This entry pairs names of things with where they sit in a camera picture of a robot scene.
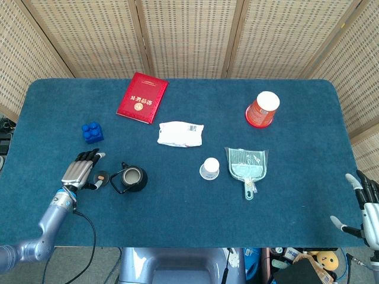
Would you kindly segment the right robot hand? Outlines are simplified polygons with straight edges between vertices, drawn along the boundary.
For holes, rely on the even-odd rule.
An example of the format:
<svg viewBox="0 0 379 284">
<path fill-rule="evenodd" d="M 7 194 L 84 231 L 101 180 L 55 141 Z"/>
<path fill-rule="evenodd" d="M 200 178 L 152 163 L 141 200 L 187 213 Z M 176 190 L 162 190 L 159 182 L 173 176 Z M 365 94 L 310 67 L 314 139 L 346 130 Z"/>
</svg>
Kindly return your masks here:
<svg viewBox="0 0 379 284">
<path fill-rule="evenodd" d="M 365 244 L 378 251 L 378 182 L 369 179 L 360 170 L 356 171 L 360 180 L 347 173 L 346 180 L 351 184 L 362 215 L 361 229 L 343 224 L 331 215 L 330 220 L 337 229 L 364 240 Z"/>
</svg>

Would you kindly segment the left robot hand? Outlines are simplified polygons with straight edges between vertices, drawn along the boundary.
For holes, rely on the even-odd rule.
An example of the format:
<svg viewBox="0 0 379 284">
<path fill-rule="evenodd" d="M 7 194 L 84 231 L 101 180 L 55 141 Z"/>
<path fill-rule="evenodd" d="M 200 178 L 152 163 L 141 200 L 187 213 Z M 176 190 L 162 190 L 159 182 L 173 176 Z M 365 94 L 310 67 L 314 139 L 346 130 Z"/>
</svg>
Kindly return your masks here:
<svg viewBox="0 0 379 284">
<path fill-rule="evenodd" d="M 95 175 L 94 183 L 87 181 L 92 168 L 103 157 L 105 157 L 105 153 L 99 152 L 99 149 L 79 153 L 62 177 L 62 188 L 75 193 L 82 188 L 97 190 L 106 185 L 108 177 L 101 173 Z"/>
</svg>

